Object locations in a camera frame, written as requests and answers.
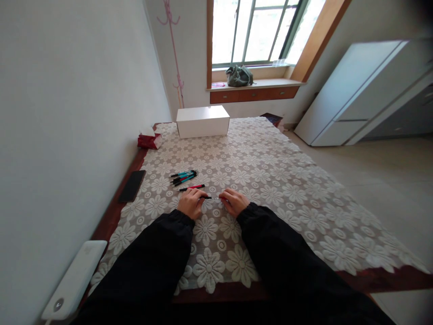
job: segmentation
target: black sleeve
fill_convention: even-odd
[[[318,258],[300,234],[251,203],[237,218],[254,265],[272,298],[306,324],[394,324]]]
[[[72,324],[141,324],[161,317],[184,273],[194,225],[178,210],[156,219],[119,256]]]

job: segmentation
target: green bag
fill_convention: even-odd
[[[243,87],[253,84],[253,74],[246,66],[230,67],[226,70],[227,85],[230,87]]]

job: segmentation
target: lace tablecloth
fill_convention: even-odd
[[[177,207],[182,187],[205,184],[218,197],[231,187],[250,201],[268,206],[299,232],[314,253],[333,270],[356,275],[368,268],[388,272],[411,265],[429,273],[369,211],[357,204],[344,186],[317,166],[266,118],[231,119],[227,136],[179,139],[176,123],[159,124],[158,150],[149,150],[146,176],[134,202],[121,212],[108,250],[91,280],[91,291],[117,256],[153,220]],[[197,177],[172,189],[170,174],[194,169]],[[179,281],[180,290],[217,283],[241,282],[246,287],[258,274],[241,238],[241,229],[219,200],[206,200],[193,230],[191,255]]]

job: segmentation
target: refrigerator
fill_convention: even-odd
[[[432,68],[432,39],[352,44],[295,128],[311,146],[348,142]]]

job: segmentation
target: glass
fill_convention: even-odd
[[[324,4],[325,0],[310,0],[287,55],[287,64],[295,65],[298,63]]]
[[[288,8],[284,13],[283,21],[281,22],[280,31],[276,37],[274,49],[271,55],[271,62],[280,58],[281,50],[286,40],[287,33],[289,32],[290,24],[292,24],[293,16],[295,15],[296,8]]]
[[[254,11],[245,61],[268,60],[282,11],[282,9]]]
[[[284,5],[285,2],[286,2],[286,0],[256,0],[256,8],[257,7],[282,6],[282,5]]]
[[[214,0],[212,63],[227,63],[231,60],[233,37],[235,36],[238,0]]]
[[[236,31],[235,54],[233,55],[233,62],[241,62],[242,56],[244,55],[244,45],[245,39],[247,38],[249,14],[251,12],[252,3],[253,0],[242,0],[240,2],[238,29]]]

